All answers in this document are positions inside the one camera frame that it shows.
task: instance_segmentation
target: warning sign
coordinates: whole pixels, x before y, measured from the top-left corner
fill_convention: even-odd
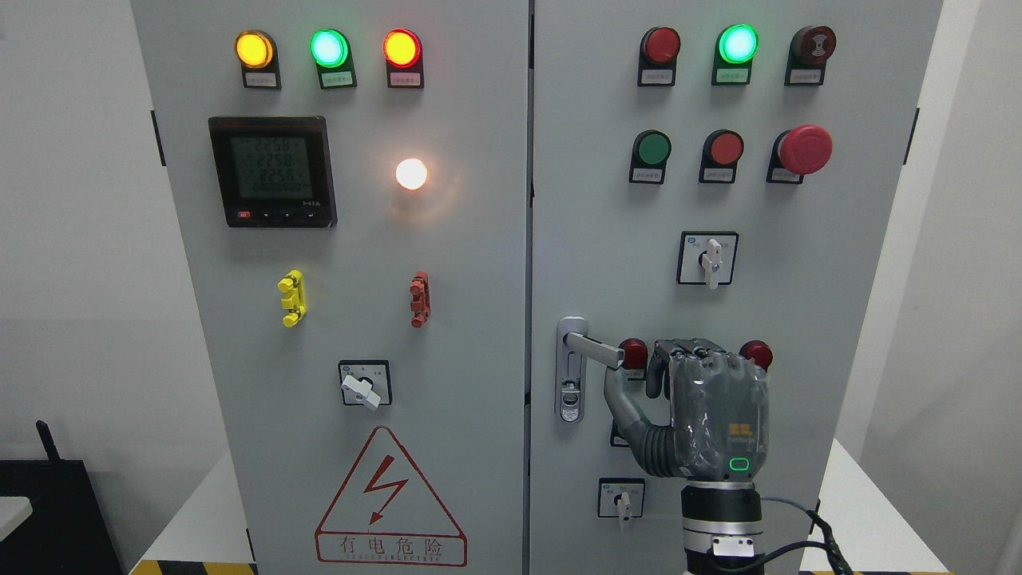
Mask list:
[[[369,435],[316,529],[324,563],[468,565],[468,539],[389,428]]]

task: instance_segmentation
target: white glowing light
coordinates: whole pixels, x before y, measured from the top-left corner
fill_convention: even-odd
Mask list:
[[[426,171],[426,164],[421,159],[418,157],[409,157],[408,159],[402,159],[401,163],[398,163],[394,176],[397,176],[401,187],[416,190],[426,183],[429,173]]]

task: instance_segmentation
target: gray metal panel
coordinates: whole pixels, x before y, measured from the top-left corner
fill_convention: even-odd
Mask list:
[[[260,572],[394,569],[319,563],[314,545],[384,425],[466,533],[458,572],[520,573],[527,2],[133,5]],[[319,89],[308,42],[324,27],[351,41],[358,88]],[[424,90],[386,88],[380,46],[399,27],[422,39]],[[251,28],[277,43],[279,92],[241,87],[232,46]],[[337,226],[229,229],[206,130],[218,114],[325,115]],[[393,167],[412,155],[430,180],[400,192]],[[275,285],[291,268],[310,303],[286,330]],[[415,331],[420,268],[433,315]],[[389,360],[393,405],[343,408],[339,360]]]
[[[586,318],[590,336],[611,344],[699,336],[737,351],[750,339],[769,342],[777,358],[771,451],[756,484],[812,505],[939,9],[929,0],[537,1],[533,574],[678,573],[684,565],[682,480],[648,480],[644,517],[629,535],[597,518],[598,478],[643,474],[626,449],[608,446],[599,366],[589,365],[584,421],[563,424],[550,409],[554,334],[565,316]],[[751,85],[711,87],[716,36],[741,21],[760,34]],[[785,87],[788,43],[809,25],[837,33],[826,84]],[[654,26],[681,34],[673,88],[636,87],[639,42]],[[833,135],[830,163],[801,186],[766,184],[774,139],[804,123]],[[629,184],[632,142],[651,128],[673,144],[665,184]],[[737,183],[699,184],[703,141],[721,128],[745,140]],[[675,284],[683,230],[741,234],[732,285]],[[657,423],[666,423],[665,403],[647,402]],[[765,520],[768,549],[808,528],[785,509],[768,507]],[[797,561],[792,554],[770,572],[794,573]]]

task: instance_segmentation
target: robotic hand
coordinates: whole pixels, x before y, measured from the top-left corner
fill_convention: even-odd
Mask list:
[[[762,342],[742,352],[703,339],[657,341],[646,395],[662,392],[669,400],[668,426],[650,423],[625,393],[623,370],[608,367],[604,378],[604,399],[639,466],[655,477],[689,480],[682,515],[694,575],[763,573],[762,513],[751,481],[766,460],[772,357]]]

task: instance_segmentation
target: green led ring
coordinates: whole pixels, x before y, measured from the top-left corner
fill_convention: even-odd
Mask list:
[[[323,67],[337,67],[347,61],[351,49],[344,35],[333,29],[323,29],[309,40],[309,51]]]
[[[736,23],[721,33],[716,43],[717,52],[728,63],[745,63],[756,55],[759,36],[756,29],[747,23]]]

